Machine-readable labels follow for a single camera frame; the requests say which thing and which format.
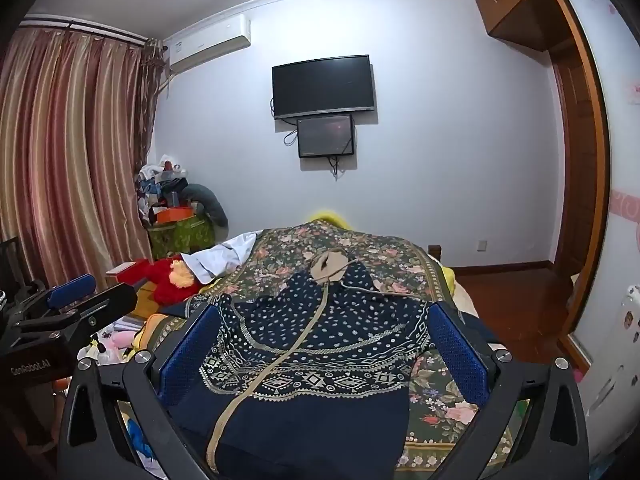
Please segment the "navy patterned hooded sweater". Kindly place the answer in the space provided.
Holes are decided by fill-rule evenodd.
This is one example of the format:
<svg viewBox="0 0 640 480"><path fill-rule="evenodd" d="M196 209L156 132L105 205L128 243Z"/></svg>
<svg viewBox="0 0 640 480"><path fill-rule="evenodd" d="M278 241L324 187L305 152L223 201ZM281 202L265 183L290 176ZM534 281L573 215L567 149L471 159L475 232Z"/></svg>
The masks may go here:
<svg viewBox="0 0 640 480"><path fill-rule="evenodd" d="M168 413L224 479L389 479L431 303L326 254L275 295L220 296L192 384Z"/></svg>

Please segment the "pile of clutter clothes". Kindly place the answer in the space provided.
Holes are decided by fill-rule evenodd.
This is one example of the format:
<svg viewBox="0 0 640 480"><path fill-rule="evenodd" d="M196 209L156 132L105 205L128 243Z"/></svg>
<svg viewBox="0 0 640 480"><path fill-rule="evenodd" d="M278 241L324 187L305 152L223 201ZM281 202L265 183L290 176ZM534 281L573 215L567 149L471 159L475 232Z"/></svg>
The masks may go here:
<svg viewBox="0 0 640 480"><path fill-rule="evenodd" d="M181 205L180 193L188 185L188 170L173 157L163 155L157 164L144 165L134 183L140 216L154 224L160 212Z"/></svg>

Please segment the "red plush toy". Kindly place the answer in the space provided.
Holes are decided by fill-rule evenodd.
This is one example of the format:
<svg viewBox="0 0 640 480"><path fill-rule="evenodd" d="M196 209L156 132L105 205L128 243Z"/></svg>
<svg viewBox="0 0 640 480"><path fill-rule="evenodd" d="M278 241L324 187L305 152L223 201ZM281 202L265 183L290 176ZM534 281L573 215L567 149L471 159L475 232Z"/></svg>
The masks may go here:
<svg viewBox="0 0 640 480"><path fill-rule="evenodd" d="M134 286L145 281L154 284L151 297L160 307L180 304L202 288L180 255L153 262L146 259L126 262L111 270L110 274L116 283Z"/></svg>

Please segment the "green floral bedspread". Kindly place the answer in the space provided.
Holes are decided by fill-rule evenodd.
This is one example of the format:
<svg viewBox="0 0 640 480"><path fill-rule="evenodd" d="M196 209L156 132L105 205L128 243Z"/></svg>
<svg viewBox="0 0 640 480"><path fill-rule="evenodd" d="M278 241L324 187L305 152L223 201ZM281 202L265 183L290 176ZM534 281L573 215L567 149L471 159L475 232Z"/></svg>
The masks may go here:
<svg viewBox="0 0 640 480"><path fill-rule="evenodd" d="M338 253L361 261L382 292L400 292L450 307L457 307L465 296L462 287L445 278L434 257L408 240L313 221L262 232L246 263L217 278L204 292L152 317L146 332L149 346L158 350L194 311L212 306L222 295L242 301L275 295L293 274L314 269L324 255ZM416 360L409 393L404 450L390 479L429 479L470 426L477 406L462 396L434 342Z"/></svg>

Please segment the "orange box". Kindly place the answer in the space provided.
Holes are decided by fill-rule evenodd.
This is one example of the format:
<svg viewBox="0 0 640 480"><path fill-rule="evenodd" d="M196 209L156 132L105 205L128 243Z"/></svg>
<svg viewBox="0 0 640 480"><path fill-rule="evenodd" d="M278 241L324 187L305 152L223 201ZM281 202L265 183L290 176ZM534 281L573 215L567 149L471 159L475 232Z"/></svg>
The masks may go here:
<svg viewBox="0 0 640 480"><path fill-rule="evenodd" d="M186 220L193 216L194 212L191 206L170 207L164 208L156 214L156 222L166 224Z"/></svg>

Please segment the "white cloth on bed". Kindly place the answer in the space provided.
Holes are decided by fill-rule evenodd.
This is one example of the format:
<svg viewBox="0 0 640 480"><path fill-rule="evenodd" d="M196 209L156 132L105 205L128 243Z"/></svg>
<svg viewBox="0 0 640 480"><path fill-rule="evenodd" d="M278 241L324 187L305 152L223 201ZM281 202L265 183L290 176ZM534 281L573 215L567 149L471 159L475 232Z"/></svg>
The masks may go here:
<svg viewBox="0 0 640 480"><path fill-rule="evenodd" d="M191 255L181 254L181 258L198 282L208 285L246 263L260 234L262 231L245 232Z"/></svg>

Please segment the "white sticker door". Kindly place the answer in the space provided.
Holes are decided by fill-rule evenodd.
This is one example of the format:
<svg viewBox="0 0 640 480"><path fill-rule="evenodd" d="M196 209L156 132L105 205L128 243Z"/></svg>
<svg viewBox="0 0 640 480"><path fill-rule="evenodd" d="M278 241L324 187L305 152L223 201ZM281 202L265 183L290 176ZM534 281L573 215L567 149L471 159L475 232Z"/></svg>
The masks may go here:
<svg viewBox="0 0 640 480"><path fill-rule="evenodd" d="M596 63L608 121L610 198L598 270L573 338L591 454L639 421L639 43L612 0L570 0Z"/></svg>

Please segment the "grey pillow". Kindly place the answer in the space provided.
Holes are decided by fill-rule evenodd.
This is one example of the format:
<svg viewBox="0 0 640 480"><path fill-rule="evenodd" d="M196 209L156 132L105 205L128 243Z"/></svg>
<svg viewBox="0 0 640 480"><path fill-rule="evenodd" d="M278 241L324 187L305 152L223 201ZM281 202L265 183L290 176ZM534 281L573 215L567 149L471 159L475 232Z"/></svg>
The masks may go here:
<svg viewBox="0 0 640 480"><path fill-rule="evenodd" d="M196 206L201 206L207 218L218 228L227 229L229 221L224 208L219 203L218 198L206 186L196 183L189 183L179 193L180 200L195 202Z"/></svg>

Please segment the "striped pink curtain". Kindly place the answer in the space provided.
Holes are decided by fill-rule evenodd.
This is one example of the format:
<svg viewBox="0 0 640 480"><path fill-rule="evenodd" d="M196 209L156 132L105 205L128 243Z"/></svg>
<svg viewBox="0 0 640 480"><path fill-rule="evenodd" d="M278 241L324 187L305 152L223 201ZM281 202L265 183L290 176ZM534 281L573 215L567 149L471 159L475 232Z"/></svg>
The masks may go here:
<svg viewBox="0 0 640 480"><path fill-rule="evenodd" d="M147 259L134 180L151 145L160 46L44 27L1 58L1 236L50 285Z"/></svg>

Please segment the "small black monitor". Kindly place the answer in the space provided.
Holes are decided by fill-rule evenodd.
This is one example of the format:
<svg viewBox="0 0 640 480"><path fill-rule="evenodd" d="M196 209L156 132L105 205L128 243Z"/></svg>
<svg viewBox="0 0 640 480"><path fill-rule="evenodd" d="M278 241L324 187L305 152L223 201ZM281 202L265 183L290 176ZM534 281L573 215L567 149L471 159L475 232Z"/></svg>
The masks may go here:
<svg viewBox="0 0 640 480"><path fill-rule="evenodd" d="M352 116L324 115L297 121L299 158L350 156L355 151Z"/></svg>

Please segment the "white air conditioner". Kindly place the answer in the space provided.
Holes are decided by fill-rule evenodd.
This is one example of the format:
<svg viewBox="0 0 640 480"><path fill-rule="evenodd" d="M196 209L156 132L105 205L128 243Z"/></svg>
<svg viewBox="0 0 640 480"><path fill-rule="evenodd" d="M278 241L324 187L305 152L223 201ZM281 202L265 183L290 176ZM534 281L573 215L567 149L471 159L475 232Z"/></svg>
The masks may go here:
<svg viewBox="0 0 640 480"><path fill-rule="evenodd" d="M173 74L181 74L249 46L250 20L240 14L174 42L169 48L169 69Z"/></svg>

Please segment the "brown wooden wardrobe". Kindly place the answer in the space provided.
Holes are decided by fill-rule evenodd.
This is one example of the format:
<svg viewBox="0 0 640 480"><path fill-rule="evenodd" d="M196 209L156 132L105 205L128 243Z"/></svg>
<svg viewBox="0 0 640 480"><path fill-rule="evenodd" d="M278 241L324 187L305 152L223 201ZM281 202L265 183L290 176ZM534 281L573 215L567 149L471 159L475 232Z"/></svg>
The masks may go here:
<svg viewBox="0 0 640 480"><path fill-rule="evenodd" d="M538 143L525 154L538 193L518 194L539 238L521 235L524 248L501 272L546 272L530 296L552 347L580 367L588 364L573 330L584 313L602 250L608 203L610 149L596 63L568 0L475 0L487 33L531 61L547 87L512 110L514 136Z"/></svg>

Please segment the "wall mounted black television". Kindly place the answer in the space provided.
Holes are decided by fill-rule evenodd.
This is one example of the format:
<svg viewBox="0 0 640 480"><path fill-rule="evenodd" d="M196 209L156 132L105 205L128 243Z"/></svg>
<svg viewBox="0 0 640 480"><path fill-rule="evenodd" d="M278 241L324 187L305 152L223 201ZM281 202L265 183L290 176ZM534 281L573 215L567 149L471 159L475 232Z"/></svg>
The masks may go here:
<svg viewBox="0 0 640 480"><path fill-rule="evenodd" d="M369 55L273 66L271 73L275 118L375 110Z"/></svg>

